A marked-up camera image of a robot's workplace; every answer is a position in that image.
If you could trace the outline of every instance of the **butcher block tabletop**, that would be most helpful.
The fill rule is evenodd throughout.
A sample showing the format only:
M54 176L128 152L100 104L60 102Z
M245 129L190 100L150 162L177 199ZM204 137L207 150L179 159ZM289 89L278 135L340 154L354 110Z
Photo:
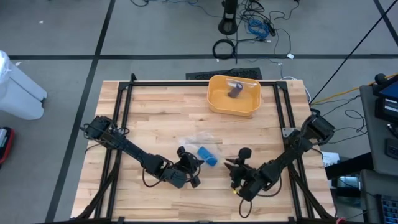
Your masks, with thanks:
M119 81L103 82L96 115L112 118L118 85ZM295 123L301 127L310 115L303 82L289 80L287 86ZM259 167L283 153L273 88L262 86L261 91L260 108L246 118L212 112L206 99L207 86L133 86L127 120L127 128L130 129L126 135L128 140L148 153L162 155L174 162L178 161L176 151L179 146L185 145L188 151L195 152L195 147L200 144L218 156L218 163L215 167L202 165L199 175L201 184L195 189L189 183L177 189L166 182L147 188L142 183L140 163L123 153L113 220L123 216L130 221L240 222L287 221L287 217L295 217L287 169L282 173L280 193L271 198L254 198L250 216L243 219L238 213L241 198L233 193L229 170L223 164L226 158L236 158L242 147L252 149L252 157L246 160L252 167ZM288 124L281 91L280 95L285 122ZM124 100L125 97L122 97L118 126ZM94 144L96 142L90 141L88 147ZM105 152L102 146L87 151L71 217L79 215L97 193ZM316 151L308 151L303 155L303 161L310 190L324 208L334 215L335 208L321 155ZM145 178L148 184L156 182L149 174ZM279 184L276 183L262 194L276 192ZM306 216L300 190L299 195L302 213ZM107 204L108 194L104 198L103 215ZM248 210L249 202L245 201L242 205L243 215Z

